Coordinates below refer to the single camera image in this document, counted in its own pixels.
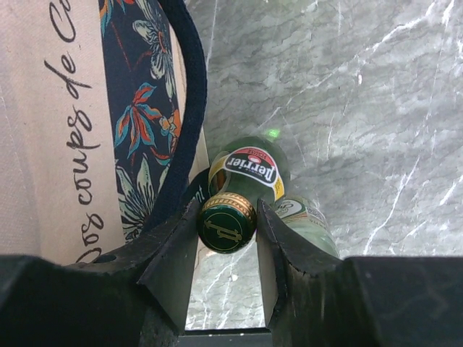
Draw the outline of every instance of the beige fabric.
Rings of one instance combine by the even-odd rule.
[[[0,252],[91,261],[124,243],[98,2],[7,0],[0,20]]]

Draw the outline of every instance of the canvas bag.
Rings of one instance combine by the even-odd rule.
[[[0,253],[88,262],[178,208],[203,122],[205,66],[183,1],[165,2],[3,6]],[[153,33],[164,35],[167,67],[154,59]]]

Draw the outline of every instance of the perrier bottle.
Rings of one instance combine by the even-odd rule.
[[[288,160],[272,141],[242,137],[217,155],[208,179],[211,198],[198,219],[199,236],[208,248],[233,253],[254,234],[258,198],[273,205],[284,196]]]
[[[275,211],[280,219],[293,231],[311,244],[333,257],[339,258],[325,216],[313,202],[297,196],[286,196]]]

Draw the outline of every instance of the green glass bottle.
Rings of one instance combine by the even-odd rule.
[[[218,253],[233,253],[252,238],[259,198],[275,205],[289,181],[283,150],[264,137],[242,137],[226,145],[209,173],[211,198],[198,219],[204,245]]]
[[[288,227],[304,239],[333,257],[339,258],[325,216],[313,202],[303,197],[289,195],[284,198],[275,212]]]

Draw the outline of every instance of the blue fabric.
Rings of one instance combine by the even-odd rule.
[[[183,0],[99,4],[119,206],[131,241],[179,207],[204,119],[205,60]],[[186,69],[182,124],[169,24]]]

